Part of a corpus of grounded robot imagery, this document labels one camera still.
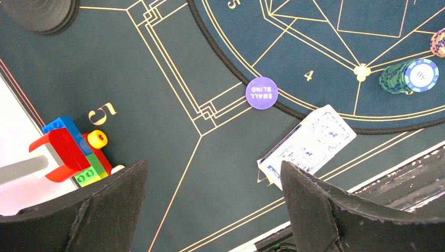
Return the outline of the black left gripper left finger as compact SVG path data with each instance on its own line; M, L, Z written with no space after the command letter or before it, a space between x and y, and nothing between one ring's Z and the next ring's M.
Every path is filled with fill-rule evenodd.
M1 251L129 251L149 168L140 160L97 182L1 217Z

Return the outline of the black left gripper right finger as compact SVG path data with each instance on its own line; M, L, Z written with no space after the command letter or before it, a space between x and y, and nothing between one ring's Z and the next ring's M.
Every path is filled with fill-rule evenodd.
M297 251L444 251L444 219L386 207L281 163Z

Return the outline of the purple small blind button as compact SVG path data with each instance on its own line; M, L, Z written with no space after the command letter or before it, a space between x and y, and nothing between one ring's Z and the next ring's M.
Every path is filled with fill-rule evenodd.
M268 77L253 78L245 92L248 104L257 110L271 108L276 103L278 94L276 83Z

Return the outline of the green poker chip stack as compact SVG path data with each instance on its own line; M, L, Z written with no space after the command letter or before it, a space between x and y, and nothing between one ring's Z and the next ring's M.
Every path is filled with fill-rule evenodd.
M429 59L413 59L386 67L379 76L380 87L389 93L425 92L439 79L438 66Z

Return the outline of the colourful toy brick car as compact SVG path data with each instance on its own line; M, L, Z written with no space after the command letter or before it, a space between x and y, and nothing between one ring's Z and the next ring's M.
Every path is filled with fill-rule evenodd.
M81 187L99 181L121 169L112 167L102 152L108 144L100 130L82 134L70 117L59 117L42 128L43 136L29 145L29 152L45 147L53 154L56 164L51 171L40 172L52 182L75 179Z

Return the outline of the blue playing card box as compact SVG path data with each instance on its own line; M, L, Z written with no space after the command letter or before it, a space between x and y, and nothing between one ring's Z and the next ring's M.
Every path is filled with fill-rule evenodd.
M328 104L305 117L257 165L269 182L281 190L281 162L290 162L313 175L356 137Z

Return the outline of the round dark poker mat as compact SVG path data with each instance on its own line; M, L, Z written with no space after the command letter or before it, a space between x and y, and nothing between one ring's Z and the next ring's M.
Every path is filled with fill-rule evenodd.
M430 50L444 1L189 1L211 48L243 83L272 79L277 108L298 119L331 105L360 134L444 123L444 59ZM381 72L430 59L426 92L389 94Z

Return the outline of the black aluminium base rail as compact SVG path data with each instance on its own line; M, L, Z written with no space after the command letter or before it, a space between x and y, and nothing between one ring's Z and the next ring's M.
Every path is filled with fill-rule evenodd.
M444 146L355 191L357 196L398 210L444 216ZM234 251L296 251L290 224L282 224Z

